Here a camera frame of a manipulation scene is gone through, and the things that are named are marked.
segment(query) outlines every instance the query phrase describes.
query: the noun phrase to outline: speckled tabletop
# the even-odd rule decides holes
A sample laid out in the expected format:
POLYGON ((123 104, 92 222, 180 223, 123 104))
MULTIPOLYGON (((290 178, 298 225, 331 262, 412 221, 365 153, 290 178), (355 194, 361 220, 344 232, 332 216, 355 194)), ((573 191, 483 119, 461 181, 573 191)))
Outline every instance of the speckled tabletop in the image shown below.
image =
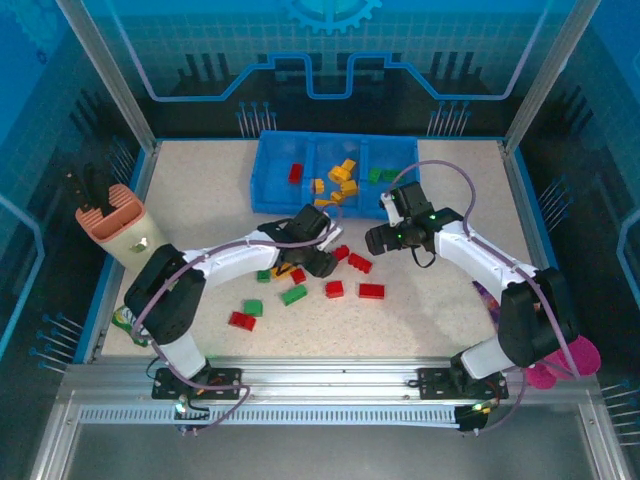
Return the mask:
MULTIPOLYGON (((277 217, 254 214, 249 177, 257 141, 164 142, 146 198, 146 206, 178 249, 215 246, 237 239, 277 217)), ((448 160, 464 168, 478 190, 471 224, 509 254, 529 261, 525 239, 495 141, 419 142, 421 160, 448 160)), ((466 209, 470 194, 464 180, 446 167, 422 169, 422 185, 436 209, 466 209)), ((428 270, 414 265, 407 251, 379 257, 368 254, 364 234, 380 222, 344 221, 337 242, 374 262, 369 275, 341 262, 328 280, 342 280, 345 296, 328 300, 324 283, 309 278, 309 294, 285 307, 279 294, 290 278, 256 282, 245 275, 202 297, 192 331, 207 355, 238 356, 450 356, 493 334, 493 326, 471 278, 438 259, 428 270), (359 299, 359 282, 383 283, 383 301, 359 299), (227 325, 245 299, 264 303, 264 316, 253 332, 227 325)), ((125 272, 115 307, 133 280, 125 272)), ((109 327, 104 356, 152 355, 135 346, 122 330, 109 327)))

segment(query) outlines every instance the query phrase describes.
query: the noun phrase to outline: green block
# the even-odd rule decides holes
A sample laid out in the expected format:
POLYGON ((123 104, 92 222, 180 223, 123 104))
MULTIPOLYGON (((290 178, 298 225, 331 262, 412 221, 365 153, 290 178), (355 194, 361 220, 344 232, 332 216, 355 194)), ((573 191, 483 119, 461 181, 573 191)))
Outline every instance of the green block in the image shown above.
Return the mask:
MULTIPOLYGON (((385 182, 393 182, 393 180, 398 176, 400 170, 383 170, 382 171, 382 179, 385 182)), ((403 179, 400 179, 398 183, 404 183, 403 179)))
POLYGON ((307 287, 305 287, 304 285, 298 285, 297 287, 293 287, 291 290, 280 294, 280 298, 282 299, 285 307, 288 307, 293 302, 297 302, 298 300, 306 296, 307 287))
POLYGON ((271 281, 271 272, 269 270, 261 270, 257 275, 258 282, 269 283, 271 281))
POLYGON ((380 181, 380 175, 382 175, 381 168, 372 168, 369 170, 369 183, 375 185, 380 181))
POLYGON ((262 302, 260 300, 245 300, 244 310, 242 313, 251 315, 252 317, 262 316, 262 302))

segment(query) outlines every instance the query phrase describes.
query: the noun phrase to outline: red toy brick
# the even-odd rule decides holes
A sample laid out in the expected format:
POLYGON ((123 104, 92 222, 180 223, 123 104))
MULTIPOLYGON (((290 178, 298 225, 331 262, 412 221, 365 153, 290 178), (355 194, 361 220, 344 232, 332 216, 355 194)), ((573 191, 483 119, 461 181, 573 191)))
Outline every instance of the red toy brick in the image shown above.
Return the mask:
POLYGON ((289 183, 292 185, 300 184, 302 180, 302 168, 303 165, 301 163, 294 163, 291 165, 291 170, 289 170, 289 183))
POLYGON ((253 332, 253 327, 256 326, 256 319, 251 315, 233 312, 231 314, 231 319, 229 320, 229 325, 253 332))
POLYGON ((293 279, 293 283, 296 285, 300 285, 302 282, 307 281, 307 276, 304 274, 304 271, 301 268, 296 268, 293 272, 291 272, 291 278, 293 279))
POLYGON ((344 287, 341 281, 328 282, 324 287, 327 298, 344 297, 344 287))
POLYGON ((349 247, 347 247, 346 245, 340 245, 331 253, 338 259, 338 261, 341 261, 349 256, 349 247))
POLYGON ((371 263, 366 258, 362 258, 357 253, 352 253, 351 255, 349 255, 349 265, 354 266, 364 273, 369 273, 371 271, 371 267, 373 267, 373 263, 371 263))
POLYGON ((360 298, 375 298, 384 300, 384 285, 376 285, 375 283, 361 283, 358 288, 358 296, 360 298))

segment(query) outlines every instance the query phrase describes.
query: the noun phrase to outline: gear logo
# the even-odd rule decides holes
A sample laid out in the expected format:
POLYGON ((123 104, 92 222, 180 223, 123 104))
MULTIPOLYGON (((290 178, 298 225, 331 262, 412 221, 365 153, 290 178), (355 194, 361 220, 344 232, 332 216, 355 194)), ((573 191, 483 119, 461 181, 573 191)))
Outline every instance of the gear logo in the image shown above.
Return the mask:
POLYGON ((361 20, 371 19, 371 11, 382 6, 381 0, 283 0, 283 4, 289 19, 297 20, 300 27, 327 35, 360 28, 361 20))
POLYGON ((12 13, 25 35, 43 52, 58 33, 55 9, 53 0, 0 0, 0 13, 12 13))

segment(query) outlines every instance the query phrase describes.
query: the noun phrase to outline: yellow block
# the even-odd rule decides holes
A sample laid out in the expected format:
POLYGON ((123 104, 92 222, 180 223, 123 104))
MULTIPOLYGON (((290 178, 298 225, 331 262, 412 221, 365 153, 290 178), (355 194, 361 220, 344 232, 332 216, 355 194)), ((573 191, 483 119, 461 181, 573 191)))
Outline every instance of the yellow block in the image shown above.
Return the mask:
POLYGON ((353 169, 356 168, 356 162, 351 160, 350 158, 347 158, 342 163, 342 168, 344 168, 349 173, 353 173, 353 169))
POLYGON ((351 172, 339 166, 335 166, 329 172, 329 180, 340 185, 351 179, 351 172))
POLYGON ((313 193, 317 195, 324 193, 324 182, 321 178, 316 178, 313 181, 313 193))
POLYGON ((355 180, 349 180, 340 185, 340 191, 345 197, 353 197, 358 194, 358 185, 355 180))
POLYGON ((273 267, 271 269, 271 274, 273 275, 274 278, 280 279, 280 278, 285 278, 288 277, 289 275, 291 275, 291 272, 293 272, 295 270, 295 268, 293 268, 292 265, 288 264, 288 263, 283 263, 281 267, 273 267), (282 272, 280 275, 278 275, 278 270, 286 270, 286 272, 282 272))
POLYGON ((315 207, 326 207, 327 205, 333 205, 334 203, 336 203, 336 202, 334 202, 332 200, 323 200, 322 198, 316 198, 313 201, 313 205, 315 207))
POLYGON ((342 195, 340 192, 331 192, 331 200, 340 205, 344 200, 344 195, 342 195))

